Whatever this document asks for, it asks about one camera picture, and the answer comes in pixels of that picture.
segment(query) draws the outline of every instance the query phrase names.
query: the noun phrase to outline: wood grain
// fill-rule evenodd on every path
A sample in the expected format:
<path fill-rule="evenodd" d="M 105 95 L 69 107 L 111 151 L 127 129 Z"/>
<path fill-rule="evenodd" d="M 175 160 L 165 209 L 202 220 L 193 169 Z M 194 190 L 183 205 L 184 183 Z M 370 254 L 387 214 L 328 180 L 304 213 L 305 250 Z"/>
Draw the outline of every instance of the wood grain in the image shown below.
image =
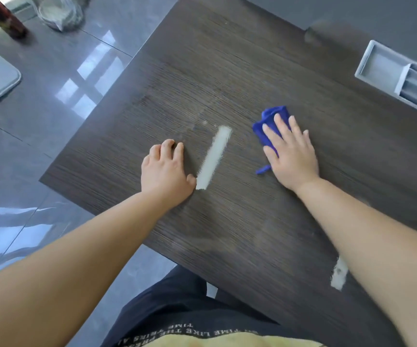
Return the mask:
<path fill-rule="evenodd" d="M 286 104 L 310 130 L 324 178 L 417 229 L 417 110 L 339 61 L 242 0 L 180 0 L 41 181 L 98 214 L 139 191 L 151 145 L 183 141 L 195 172 L 227 125 L 208 189 L 146 245 L 328 346 L 401 346 L 351 275 L 342 292 L 330 286 L 338 254 L 304 205 L 272 174 L 255 175 L 266 159 L 252 123 Z"/>

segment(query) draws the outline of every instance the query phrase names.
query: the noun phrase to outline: cleaning cloth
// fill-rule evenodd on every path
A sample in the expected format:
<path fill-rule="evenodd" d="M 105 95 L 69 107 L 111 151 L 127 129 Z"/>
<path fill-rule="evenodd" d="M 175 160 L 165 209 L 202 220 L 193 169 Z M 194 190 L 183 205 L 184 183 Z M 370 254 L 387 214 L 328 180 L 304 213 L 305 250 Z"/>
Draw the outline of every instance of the cleaning cloth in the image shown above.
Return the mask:
<path fill-rule="evenodd" d="M 256 123 L 253 124 L 252 129 L 255 134 L 257 134 L 258 138 L 260 139 L 260 142 L 263 146 L 269 146 L 271 147 L 277 154 L 276 149 L 274 148 L 271 141 L 268 139 L 266 134 L 263 132 L 263 124 L 268 125 L 276 134 L 278 134 L 280 137 L 282 137 L 281 133 L 279 132 L 279 129 L 276 126 L 276 123 L 274 122 L 274 116 L 279 113 L 281 115 L 282 120 L 287 124 L 287 127 L 289 127 L 289 112 L 287 111 L 286 106 L 277 106 L 277 107 L 271 107 L 262 112 L 262 119 Z M 264 166 L 263 168 L 260 168 L 257 170 L 257 174 L 263 174 L 264 172 L 271 169 L 271 166 Z"/>

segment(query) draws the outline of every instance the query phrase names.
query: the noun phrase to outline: person's left arm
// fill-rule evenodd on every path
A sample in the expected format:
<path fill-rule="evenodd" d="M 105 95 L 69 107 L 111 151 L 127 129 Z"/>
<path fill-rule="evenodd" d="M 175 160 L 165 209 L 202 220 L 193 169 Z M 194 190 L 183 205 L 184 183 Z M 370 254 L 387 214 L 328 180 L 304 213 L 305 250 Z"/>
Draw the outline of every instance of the person's left arm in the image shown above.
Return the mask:
<path fill-rule="evenodd" d="M 194 191 L 173 144 L 151 148 L 140 193 L 0 271 L 1 347 L 69 342 L 159 218 Z"/>

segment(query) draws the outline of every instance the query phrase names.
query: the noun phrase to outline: person's left hand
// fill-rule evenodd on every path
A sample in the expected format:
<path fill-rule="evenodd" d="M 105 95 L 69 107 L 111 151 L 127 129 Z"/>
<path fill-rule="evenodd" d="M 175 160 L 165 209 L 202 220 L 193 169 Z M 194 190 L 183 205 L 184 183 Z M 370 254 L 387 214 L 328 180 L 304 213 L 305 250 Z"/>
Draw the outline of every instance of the person's left hand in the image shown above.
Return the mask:
<path fill-rule="evenodd" d="M 196 184 L 194 175 L 186 176 L 184 173 L 182 142 L 178 143 L 172 156 L 174 143 L 174 140 L 168 139 L 161 145 L 152 146 L 141 166 L 141 191 L 155 190 L 161 193 L 169 208 L 176 207 L 188 198 Z"/>

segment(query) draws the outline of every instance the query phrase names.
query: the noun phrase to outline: tiled floor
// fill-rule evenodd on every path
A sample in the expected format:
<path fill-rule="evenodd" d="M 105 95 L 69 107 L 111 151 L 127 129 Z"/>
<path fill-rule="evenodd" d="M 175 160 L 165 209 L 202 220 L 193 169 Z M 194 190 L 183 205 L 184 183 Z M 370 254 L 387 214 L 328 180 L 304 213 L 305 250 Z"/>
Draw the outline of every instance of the tiled floor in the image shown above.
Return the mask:
<path fill-rule="evenodd" d="M 0 101 L 0 270 L 92 217 L 38 179 L 176 1 L 90 0 L 82 30 L 34 18 L 28 43 L 0 32 L 0 55 L 23 77 Z M 174 265 L 141 246 L 69 346 L 100 345 L 122 306 Z"/>

